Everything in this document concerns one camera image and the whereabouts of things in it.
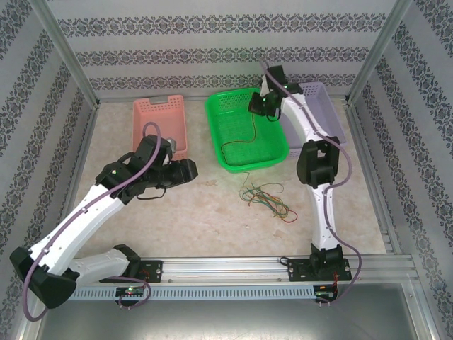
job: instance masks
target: pink basket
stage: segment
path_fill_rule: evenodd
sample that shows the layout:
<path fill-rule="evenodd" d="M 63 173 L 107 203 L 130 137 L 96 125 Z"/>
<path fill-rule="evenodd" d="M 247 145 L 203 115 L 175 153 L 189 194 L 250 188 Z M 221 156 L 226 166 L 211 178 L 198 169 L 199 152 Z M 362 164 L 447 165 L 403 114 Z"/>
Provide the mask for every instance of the pink basket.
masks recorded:
<path fill-rule="evenodd" d="M 184 99 L 181 95 L 168 96 L 168 103 L 151 104 L 149 99 L 134 101 L 132 132 L 134 151 L 142 140 L 143 126 L 148 122 L 155 122 L 161 128 L 163 138 L 173 138 L 176 141 L 174 160 L 188 158 Z M 156 129 L 152 126 L 148 127 L 147 134 L 156 134 Z"/>

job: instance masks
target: enclosure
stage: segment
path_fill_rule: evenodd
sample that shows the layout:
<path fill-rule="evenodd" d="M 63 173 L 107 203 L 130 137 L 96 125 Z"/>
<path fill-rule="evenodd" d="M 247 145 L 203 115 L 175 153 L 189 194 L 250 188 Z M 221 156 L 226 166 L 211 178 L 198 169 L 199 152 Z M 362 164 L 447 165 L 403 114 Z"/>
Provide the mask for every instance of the enclosure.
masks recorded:
<path fill-rule="evenodd" d="M 0 339 L 453 339 L 452 4 L 2 0 Z M 258 86 L 262 59 L 291 82 L 326 86 L 352 158 L 333 202 L 363 267 L 330 309 L 309 301 L 318 283 L 290 282 L 280 264 L 310 253 L 297 158 L 247 175 L 214 153 L 207 97 Z M 51 232 L 131 151 L 135 100 L 173 94 L 199 176 L 132 202 L 77 255 L 126 243 L 162 261 L 151 300 L 120 310 L 115 294 L 128 285 L 97 283 L 27 321 L 11 252 Z M 298 220 L 242 202 L 245 181 L 284 185 Z M 355 273 L 358 257 L 345 254 Z M 34 296 L 29 305 L 42 309 Z"/>

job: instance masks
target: purple basket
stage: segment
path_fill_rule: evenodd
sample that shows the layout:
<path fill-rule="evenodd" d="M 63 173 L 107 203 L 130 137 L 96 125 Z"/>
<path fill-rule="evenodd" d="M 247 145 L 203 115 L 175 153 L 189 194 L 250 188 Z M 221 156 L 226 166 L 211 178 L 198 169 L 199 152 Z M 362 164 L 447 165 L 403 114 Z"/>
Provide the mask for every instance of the purple basket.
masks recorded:
<path fill-rule="evenodd" d="M 301 83 L 299 85 L 304 92 L 306 104 L 309 106 L 319 125 L 329 136 L 338 137 L 341 145 L 346 145 L 345 131 L 341 126 L 338 114 L 333 108 L 331 98 L 324 84 L 317 81 L 313 83 Z M 302 144 L 299 136 L 297 136 L 296 130 L 285 115 L 282 115 L 280 118 L 280 124 L 285 131 L 289 144 L 288 157 L 298 157 L 302 150 Z"/>

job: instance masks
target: plastic basket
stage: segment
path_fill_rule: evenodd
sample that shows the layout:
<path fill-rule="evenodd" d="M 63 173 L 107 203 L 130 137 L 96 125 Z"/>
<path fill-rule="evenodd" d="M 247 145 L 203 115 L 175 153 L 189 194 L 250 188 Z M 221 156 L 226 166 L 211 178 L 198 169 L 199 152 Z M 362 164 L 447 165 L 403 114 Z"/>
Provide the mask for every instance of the plastic basket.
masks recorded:
<path fill-rule="evenodd" d="M 152 121 L 160 127 L 163 138 L 173 138 L 176 141 L 173 159 L 188 158 L 184 98 L 181 95 L 168 96 L 168 103 L 152 104 L 147 98 L 137 99 L 134 101 L 133 116 L 132 149 L 134 151 L 142 140 L 143 126 Z M 156 134 L 156 129 L 152 126 L 148 127 L 147 134 Z"/>
<path fill-rule="evenodd" d="M 316 81 L 312 83 L 301 83 L 299 85 L 304 92 L 306 104 L 319 125 L 329 136 L 338 137 L 341 145 L 346 145 L 345 132 L 324 84 Z M 298 157 L 302 150 L 302 144 L 296 130 L 285 115 L 282 115 L 280 118 L 280 123 L 285 131 L 289 144 L 289 157 Z"/>
<path fill-rule="evenodd" d="M 259 91 L 256 88 L 226 91 L 206 100 L 207 120 L 217 160 L 230 172 L 272 166 L 288 155 L 289 146 L 280 123 L 248 112 L 252 93 Z M 256 125 L 255 141 L 227 144 L 223 154 L 221 147 L 226 142 L 252 140 L 252 117 Z"/>

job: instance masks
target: marble floor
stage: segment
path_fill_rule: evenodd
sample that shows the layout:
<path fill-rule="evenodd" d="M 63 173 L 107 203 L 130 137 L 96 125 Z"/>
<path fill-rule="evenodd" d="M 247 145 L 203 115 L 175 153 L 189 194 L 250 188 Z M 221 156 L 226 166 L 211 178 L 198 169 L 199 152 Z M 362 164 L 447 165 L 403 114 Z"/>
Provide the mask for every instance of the marble floor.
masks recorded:
<path fill-rule="evenodd" d="M 354 143 L 339 100 L 334 106 L 346 132 L 353 161 L 351 180 L 334 191 L 338 235 L 364 254 L 385 253 L 376 216 Z M 84 245 L 78 257 L 99 254 L 125 243 L 140 256 L 279 256 L 310 253 L 314 220 L 308 190 L 296 175 L 296 159 L 251 172 L 254 184 L 279 182 L 279 197 L 291 202 L 299 219 L 286 224 L 263 205 L 248 206 L 239 198 L 246 174 L 230 174 L 214 154 L 204 101 L 186 101 L 189 158 L 199 176 L 167 191 L 164 198 L 134 200 L 110 218 Z M 104 165 L 132 148 L 132 103 L 102 103 L 84 165 L 76 204 L 86 195 Z M 340 156 L 338 179 L 346 174 Z M 152 196 L 154 189 L 147 189 Z"/>

